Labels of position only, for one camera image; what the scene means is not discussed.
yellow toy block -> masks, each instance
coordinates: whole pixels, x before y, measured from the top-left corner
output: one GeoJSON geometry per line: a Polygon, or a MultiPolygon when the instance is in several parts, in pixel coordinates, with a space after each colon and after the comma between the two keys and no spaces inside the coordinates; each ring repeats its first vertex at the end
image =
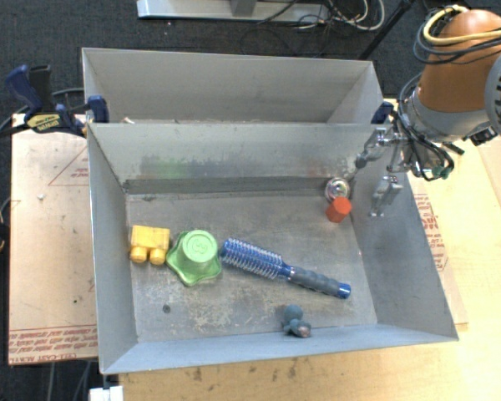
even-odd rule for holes
{"type": "Polygon", "coordinates": [[[142,263],[148,256],[152,264],[164,264],[169,236],[170,230],[162,227],[132,226],[130,260],[142,263]]]}

bin floor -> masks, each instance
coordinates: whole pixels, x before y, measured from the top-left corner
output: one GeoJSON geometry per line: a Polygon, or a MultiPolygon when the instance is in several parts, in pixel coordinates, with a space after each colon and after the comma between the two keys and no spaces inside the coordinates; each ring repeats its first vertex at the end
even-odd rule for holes
{"type": "Polygon", "coordinates": [[[352,286],[347,300],[277,278],[223,266],[215,279],[186,287],[167,266],[130,262],[138,341],[157,342],[281,331],[283,310],[298,304],[313,327],[376,324],[372,295],[351,219],[328,221],[315,191],[204,195],[128,195],[132,225],[202,229],[218,246],[236,237],[352,286]]]}

green cup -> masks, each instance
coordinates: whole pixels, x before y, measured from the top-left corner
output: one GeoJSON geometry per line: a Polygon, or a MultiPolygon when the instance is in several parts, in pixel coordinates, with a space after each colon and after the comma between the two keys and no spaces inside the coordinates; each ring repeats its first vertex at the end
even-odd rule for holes
{"type": "Polygon", "coordinates": [[[167,253],[166,263],[188,287],[220,274],[217,241],[207,231],[183,231],[167,253]]]}

brush handle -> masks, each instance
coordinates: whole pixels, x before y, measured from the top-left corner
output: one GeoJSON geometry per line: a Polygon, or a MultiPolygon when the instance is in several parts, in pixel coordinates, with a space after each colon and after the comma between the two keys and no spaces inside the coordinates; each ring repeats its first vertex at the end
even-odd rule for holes
{"type": "Polygon", "coordinates": [[[289,266],[284,263],[280,254],[240,239],[227,239],[220,249],[220,259],[225,264],[256,275],[270,279],[284,277],[289,282],[324,292],[329,296],[348,298],[351,295],[350,285],[301,267],[289,266]]]}
{"type": "Polygon", "coordinates": [[[324,292],[329,296],[348,298],[351,295],[351,286],[349,284],[301,267],[294,266],[291,268],[288,281],[311,290],[324,292]]]}

dark gray carpet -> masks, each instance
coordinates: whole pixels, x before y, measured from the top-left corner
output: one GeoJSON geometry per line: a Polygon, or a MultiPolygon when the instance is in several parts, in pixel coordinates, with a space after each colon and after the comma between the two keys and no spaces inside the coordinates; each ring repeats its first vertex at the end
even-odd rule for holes
{"type": "MultiPolygon", "coordinates": [[[[21,107],[7,92],[10,70],[25,63],[50,64],[53,90],[82,86],[80,49],[140,48],[201,53],[291,55],[308,58],[357,58],[374,35],[338,28],[297,32],[268,24],[194,20],[138,20],[137,0],[0,0],[0,123],[21,107]]],[[[388,15],[402,0],[384,0],[388,15]]],[[[424,0],[441,6],[441,0],[424,0]]],[[[501,15],[501,0],[467,0],[473,8],[501,15]]],[[[414,35],[426,10],[418,0],[371,55],[382,92],[395,96],[423,66],[412,55],[414,35]]],[[[0,202],[9,197],[10,139],[0,140],[0,202]]],[[[8,328],[8,250],[0,255],[0,390],[10,400],[46,399],[50,366],[10,368],[8,328]]],[[[56,367],[53,399],[72,399],[84,362],[56,367]]],[[[92,371],[96,382],[96,364],[92,371]]]]}

